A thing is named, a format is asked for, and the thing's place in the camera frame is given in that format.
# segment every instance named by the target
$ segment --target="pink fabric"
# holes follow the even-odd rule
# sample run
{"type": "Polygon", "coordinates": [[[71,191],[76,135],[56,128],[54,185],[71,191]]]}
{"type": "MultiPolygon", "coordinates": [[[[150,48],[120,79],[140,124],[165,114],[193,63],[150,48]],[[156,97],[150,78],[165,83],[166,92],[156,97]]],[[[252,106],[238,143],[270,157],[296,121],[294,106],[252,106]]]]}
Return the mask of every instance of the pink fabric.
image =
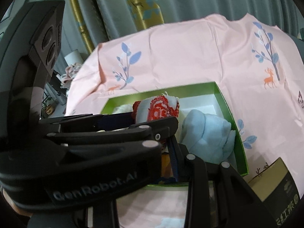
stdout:
{"type": "Polygon", "coordinates": [[[141,189],[117,200],[122,228],[183,228],[187,188],[180,191],[141,189]]]}
{"type": "Polygon", "coordinates": [[[80,63],[74,63],[65,68],[65,74],[61,76],[61,82],[63,86],[66,84],[67,81],[72,81],[76,77],[81,66],[82,65],[80,63]]]}
{"type": "Polygon", "coordinates": [[[72,81],[66,115],[98,114],[111,97],[209,81],[218,84],[238,121],[250,170],[245,179],[282,157],[302,196],[304,111],[298,95],[304,94],[303,62],[288,35],[249,14],[239,21],[211,15],[164,24],[104,43],[72,81]]]}

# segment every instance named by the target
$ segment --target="silver screw head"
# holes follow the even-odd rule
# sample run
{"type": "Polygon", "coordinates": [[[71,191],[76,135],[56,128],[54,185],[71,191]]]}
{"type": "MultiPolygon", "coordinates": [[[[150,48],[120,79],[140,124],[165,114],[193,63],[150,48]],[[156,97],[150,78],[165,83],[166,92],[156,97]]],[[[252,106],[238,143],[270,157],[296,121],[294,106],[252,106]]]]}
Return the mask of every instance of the silver screw head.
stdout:
{"type": "Polygon", "coordinates": [[[186,158],[189,159],[189,160],[194,160],[195,155],[194,154],[187,154],[186,158]]]}
{"type": "Polygon", "coordinates": [[[160,134],[156,134],[155,135],[155,140],[160,140],[161,139],[161,135],[160,134]]]}
{"type": "Polygon", "coordinates": [[[150,126],[149,125],[140,125],[140,126],[138,126],[139,128],[142,128],[142,129],[144,129],[144,128],[150,128],[150,126]]]}
{"type": "Polygon", "coordinates": [[[48,133],[47,134],[47,137],[53,137],[53,136],[55,136],[56,135],[56,133],[48,133]]]}
{"type": "Polygon", "coordinates": [[[221,166],[223,167],[223,168],[229,168],[230,167],[230,164],[228,163],[228,162],[226,162],[226,161],[223,161],[222,163],[221,163],[221,166]]]}
{"type": "Polygon", "coordinates": [[[145,140],[145,141],[142,142],[142,145],[144,147],[152,148],[152,147],[157,147],[158,142],[154,141],[154,140],[145,140]]]}

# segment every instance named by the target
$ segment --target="printed logo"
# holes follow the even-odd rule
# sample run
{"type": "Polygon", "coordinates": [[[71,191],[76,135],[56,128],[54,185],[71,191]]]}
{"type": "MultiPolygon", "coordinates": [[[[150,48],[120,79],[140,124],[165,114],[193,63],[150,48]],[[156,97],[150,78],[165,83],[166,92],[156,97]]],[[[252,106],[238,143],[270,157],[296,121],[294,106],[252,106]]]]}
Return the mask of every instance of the printed logo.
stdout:
{"type": "Polygon", "coordinates": [[[128,183],[131,180],[137,179],[137,172],[135,171],[133,175],[131,173],[127,174],[127,177],[125,180],[122,180],[120,178],[116,178],[115,180],[112,180],[108,183],[98,183],[93,186],[87,186],[84,185],[80,187],[79,189],[72,190],[72,191],[66,191],[64,193],[61,193],[59,191],[54,191],[53,192],[53,197],[57,201],[66,201],[66,200],[74,200],[78,198],[85,198],[87,196],[92,196],[94,194],[98,194],[101,192],[106,192],[110,189],[114,189],[117,186],[121,186],[123,184],[128,183]]]}
{"type": "Polygon", "coordinates": [[[290,196],[290,191],[292,190],[291,181],[287,181],[287,183],[286,183],[285,186],[284,186],[284,190],[285,190],[286,194],[287,194],[288,196],[290,196]]]}
{"type": "Polygon", "coordinates": [[[295,194],[293,200],[287,205],[287,207],[281,213],[280,217],[276,219],[278,226],[281,226],[285,222],[285,220],[292,213],[292,211],[295,208],[295,205],[297,205],[298,202],[299,202],[299,196],[298,194],[295,194]]]}
{"type": "Polygon", "coordinates": [[[304,108],[304,101],[300,91],[299,91],[298,103],[302,108],[304,108]]]}

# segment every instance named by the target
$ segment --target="blue leaf print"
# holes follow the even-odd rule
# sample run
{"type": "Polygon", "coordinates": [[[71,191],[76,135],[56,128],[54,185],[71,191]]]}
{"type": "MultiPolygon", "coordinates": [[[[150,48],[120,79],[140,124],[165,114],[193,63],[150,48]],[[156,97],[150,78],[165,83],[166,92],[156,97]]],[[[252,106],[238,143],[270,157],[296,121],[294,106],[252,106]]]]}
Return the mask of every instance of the blue leaf print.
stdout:
{"type": "Polygon", "coordinates": [[[141,51],[136,52],[133,56],[130,57],[130,65],[133,65],[135,63],[137,63],[137,61],[140,59],[141,56],[141,51]]]}
{"type": "Polygon", "coordinates": [[[252,146],[247,142],[243,142],[243,145],[246,149],[252,149],[252,146]]]}
{"type": "Polygon", "coordinates": [[[255,135],[252,135],[252,136],[247,137],[245,142],[252,144],[252,143],[255,143],[256,140],[257,140],[257,137],[255,135]]]}
{"type": "Polygon", "coordinates": [[[127,78],[127,83],[130,84],[134,80],[133,76],[127,78]]]}
{"type": "Polygon", "coordinates": [[[243,122],[242,119],[239,119],[239,120],[237,121],[237,124],[238,124],[238,126],[239,126],[240,129],[243,129],[243,128],[244,128],[244,122],[243,122]]]}
{"type": "Polygon", "coordinates": [[[115,75],[116,77],[116,81],[120,81],[121,80],[121,77],[119,75],[115,75]]]}
{"type": "Polygon", "coordinates": [[[160,225],[155,228],[183,228],[185,219],[182,218],[162,218],[160,225]]]}
{"type": "Polygon", "coordinates": [[[273,40],[273,34],[269,32],[269,33],[267,33],[267,35],[268,35],[270,41],[272,41],[273,40]]]}
{"type": "Polygon", "coordinates": [[[279,60],[279,55],[278,53],[274,53],[273,56],[272,56],[272,61],[273,61],[273,64],[276,64],[279,60]]]}
{"type": "Polygon", "coordinates": [[[129,48],[125,43],[121,44],[121,49],[123,50],[124,53],[127,53],[129,51],[129,48]]]}
{"type": "Polygon", "coordinates": [[[255,21],[255,22],[253,22],[253,24],[255,24],[257,26],[257,28],[263,29],[263,27],[262,27],[262,25],[260,23],[258,23],[258,22],[255,21]]]}

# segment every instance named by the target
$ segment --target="yellow curtain panel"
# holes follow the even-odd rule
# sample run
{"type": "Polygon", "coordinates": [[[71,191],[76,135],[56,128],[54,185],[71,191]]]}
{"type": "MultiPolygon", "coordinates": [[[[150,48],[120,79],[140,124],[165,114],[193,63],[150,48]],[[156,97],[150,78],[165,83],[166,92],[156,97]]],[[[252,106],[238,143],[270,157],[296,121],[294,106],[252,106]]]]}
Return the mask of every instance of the yellow curtain panel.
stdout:
{"type": "Polygon", "coordinates": [[[138,31],[164,23],[157,0],[126,0],[138,31]]]}

